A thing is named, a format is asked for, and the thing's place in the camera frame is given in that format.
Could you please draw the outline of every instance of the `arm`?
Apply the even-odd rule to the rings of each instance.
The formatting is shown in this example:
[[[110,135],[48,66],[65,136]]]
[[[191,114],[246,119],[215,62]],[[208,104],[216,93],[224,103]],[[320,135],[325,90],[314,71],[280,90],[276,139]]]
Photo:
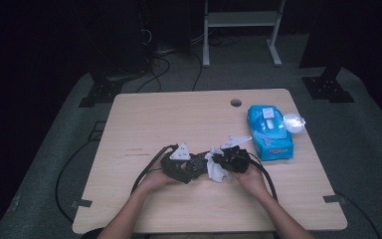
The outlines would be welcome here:
[[[160,158],[150,168],[161,168]],[[152,191],[174,181],[162,170],[148,172],[116,216],[104,227],[98,239],[130,238],[145,198]]]
[[[250,164],[245,173],[232,173],[262,204],[281,238],[313,238],[272,198],[266,188],[263,174],[255,166]]]

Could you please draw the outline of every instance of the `hole in table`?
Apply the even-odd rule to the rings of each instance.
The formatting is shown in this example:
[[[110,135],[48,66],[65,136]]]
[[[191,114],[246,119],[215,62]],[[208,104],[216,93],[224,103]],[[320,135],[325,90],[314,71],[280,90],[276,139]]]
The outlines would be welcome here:
[[[231,100],[231,106],[233,107],[240,107],[243,103],[238,99]]]

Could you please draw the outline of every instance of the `gray carpet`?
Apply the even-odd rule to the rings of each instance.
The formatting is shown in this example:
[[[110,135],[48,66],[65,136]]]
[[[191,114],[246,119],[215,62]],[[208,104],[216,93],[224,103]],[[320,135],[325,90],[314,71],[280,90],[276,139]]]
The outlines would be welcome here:
[[[319,76],[323,69],[299,69],[306,35],[279,36],[277,48],[284,64],[276,68],[266,46],[266,36],[242,37],[226,48],[210,49],[211,67],[203,69],[195,91],[237,89],[288,89],[317,150],[331,185],[361,207],[382,236],[382,112],[363,83],[347,70],[338,82],[355,103],[331,104],[313,100],[301,77]],[[193,52],[200,59],[202,48]],[[163,57],[169,71],[159,78],[163,92],[188,92],[199,74],[199,62],[190,54]],[[166,69],[154,61],[155,74]],[[123,93],[134,93],[148,74],[124,84]],[[14,202],[0,223],[0,238],[80,238],[55,202],[57,178],[71,155],[88,142],[97,120],[106,120],[111,104],[79,108],[93,84],[89,75],[79,79],[61,108],[39,149]],[[157,92],[153,81],[142,92]],[[75,200],[81,198],[95,154],[97,141],[88,143],[72,159],[61,177],[59,196],[67,214],[74,218]],[[312,232],[317,238],[376,238],[372,227],[352,203],[342,204],[348,227],[342,231]]]

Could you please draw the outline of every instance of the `table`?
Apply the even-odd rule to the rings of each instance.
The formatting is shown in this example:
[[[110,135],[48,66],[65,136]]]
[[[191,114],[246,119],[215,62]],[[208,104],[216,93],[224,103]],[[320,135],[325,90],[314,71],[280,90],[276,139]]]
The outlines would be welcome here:
[[[205,1],[204,10],[204,67],[210,67],[209,28],[213,27],[273,27],[272,36],[267,39],[267,44],[275,66],[280,67],[282,65],[275,43],[286,0],[281,0],[278,11],[263,12],[209,12],[208,1]]]
[[[233,107],[231,100],[242,105]],[[190,152],[220,146],[229,135],[249,135],[251,105],[297,113],[284,89],[118,95],[110,111],[73,230],[104,227],[127,200],[134,180],[164,146],[187,143]],[[280,204],[307,230],[347,225],[308,132],[293,136],[294,158],[263,162]],[[251,141],[240,145],[255,153]],[[263,207],[237,181],[218,183],[207,174],[188,184],[169,184],[144,203],[136,233],[273,231]]]

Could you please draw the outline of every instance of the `dark background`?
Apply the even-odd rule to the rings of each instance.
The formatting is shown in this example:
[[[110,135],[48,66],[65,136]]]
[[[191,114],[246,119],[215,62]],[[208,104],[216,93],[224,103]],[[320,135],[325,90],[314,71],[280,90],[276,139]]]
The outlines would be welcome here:
[[[151,49],[142,48],[139,27],[155,30],[156,41],[179,47],[202,34],[202,0],[130,2],[117,1],[123,9],[119,15],[131,24],[118,28],[123,40],[114,44],[108,15],[101,15],[104,11],[96,1],[0,1],[0,219],[82,75],[113,64],[141,70]],[[382,108],[382,1],[349,2],[323,1],[320,7],[313,0],[287,1],[280,33],[311,32],[301,66],[323,67],[330,56],[337,56]],[[220,9],[222,4],[212,0],[210,6]],[[277,4],[248,0],[231,6],[230,10],[269,10]]]

